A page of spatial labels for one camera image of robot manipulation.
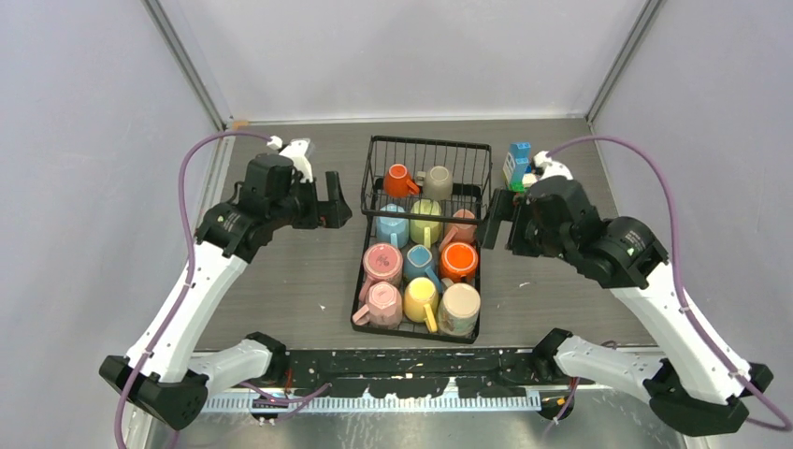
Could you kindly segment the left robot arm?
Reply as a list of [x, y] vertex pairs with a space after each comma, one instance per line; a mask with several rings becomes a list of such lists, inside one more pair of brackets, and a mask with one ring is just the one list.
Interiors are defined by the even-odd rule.
[[109, 355], [100, 367], [127, 402], [183, 430], [224, 390], [253, 379], [274, 387], [285, 379], [284, 344], [261, 332], [211, 355], [194, 358], [193, 352], [222, 298], [277, 230], [338, 229], [350, 220], [338, 172], [326, 172], [328, 198], [321, 200], [308, 170], [295, 156], [259, 154], [233, 196], [205, 213], [161, 310], [125, 355]]

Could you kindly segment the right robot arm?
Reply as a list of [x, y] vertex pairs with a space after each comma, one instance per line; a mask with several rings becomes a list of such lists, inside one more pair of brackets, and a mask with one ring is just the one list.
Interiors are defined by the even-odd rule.
[[503, 222], [507, 249], [551, 257], [610, 291], [653, 337], [661, 355], [628, 355], [561, 328], [535, 347], [534, 371], [547, 384], [585, 378], [646, 403], [666, 425], [691, 437], [730, 434], [749, 419], [743, 399], [773, 375], [731, 351], [698, 307], [674, 286], [668, 253], [651, 229], [628, 216], [602, 218], [575, 180], [553, 176], [527, 193], [496, 190], [477, 238], [494, 247]]

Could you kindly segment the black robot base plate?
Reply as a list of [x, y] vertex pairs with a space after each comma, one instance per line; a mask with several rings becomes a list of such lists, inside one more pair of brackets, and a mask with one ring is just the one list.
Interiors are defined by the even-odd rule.
[[520, 387], [567, 386], [570, 378], [517, 348], [292, 350], [252, 383], [294, 394], [328, 384], [332, 398], [437, 398], [456, 384], [463, 398], [510, 398]]

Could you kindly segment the cream floral tall mug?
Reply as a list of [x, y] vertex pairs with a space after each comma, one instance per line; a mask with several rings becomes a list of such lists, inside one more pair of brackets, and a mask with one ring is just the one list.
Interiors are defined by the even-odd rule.
[[469, 335], [478, 320], [481, 308], [479, 292], [463, 282], [449, 286], [440, 300], [438, 325], [441, 333], [456, 337]]

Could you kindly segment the yellow mug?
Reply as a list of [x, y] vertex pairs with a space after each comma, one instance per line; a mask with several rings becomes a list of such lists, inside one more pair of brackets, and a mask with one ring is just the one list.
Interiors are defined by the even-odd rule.
[[423, 323], [429, 333], [436, 333], [439, 330], [436, 320], [439, 301], [435, 284], [427, 277], [418, 277], [405, 288], [403, 313], [414, 323]]

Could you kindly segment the pink faceted mug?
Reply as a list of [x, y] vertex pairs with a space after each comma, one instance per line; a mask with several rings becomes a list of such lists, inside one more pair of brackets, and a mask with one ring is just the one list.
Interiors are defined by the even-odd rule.
[[389, 282], [375, 283], [368, 289], [365, 302], [353, 314], [352, 321], [357, 326], [397, 328], [403, 318], [402, 304], [397, 287]]

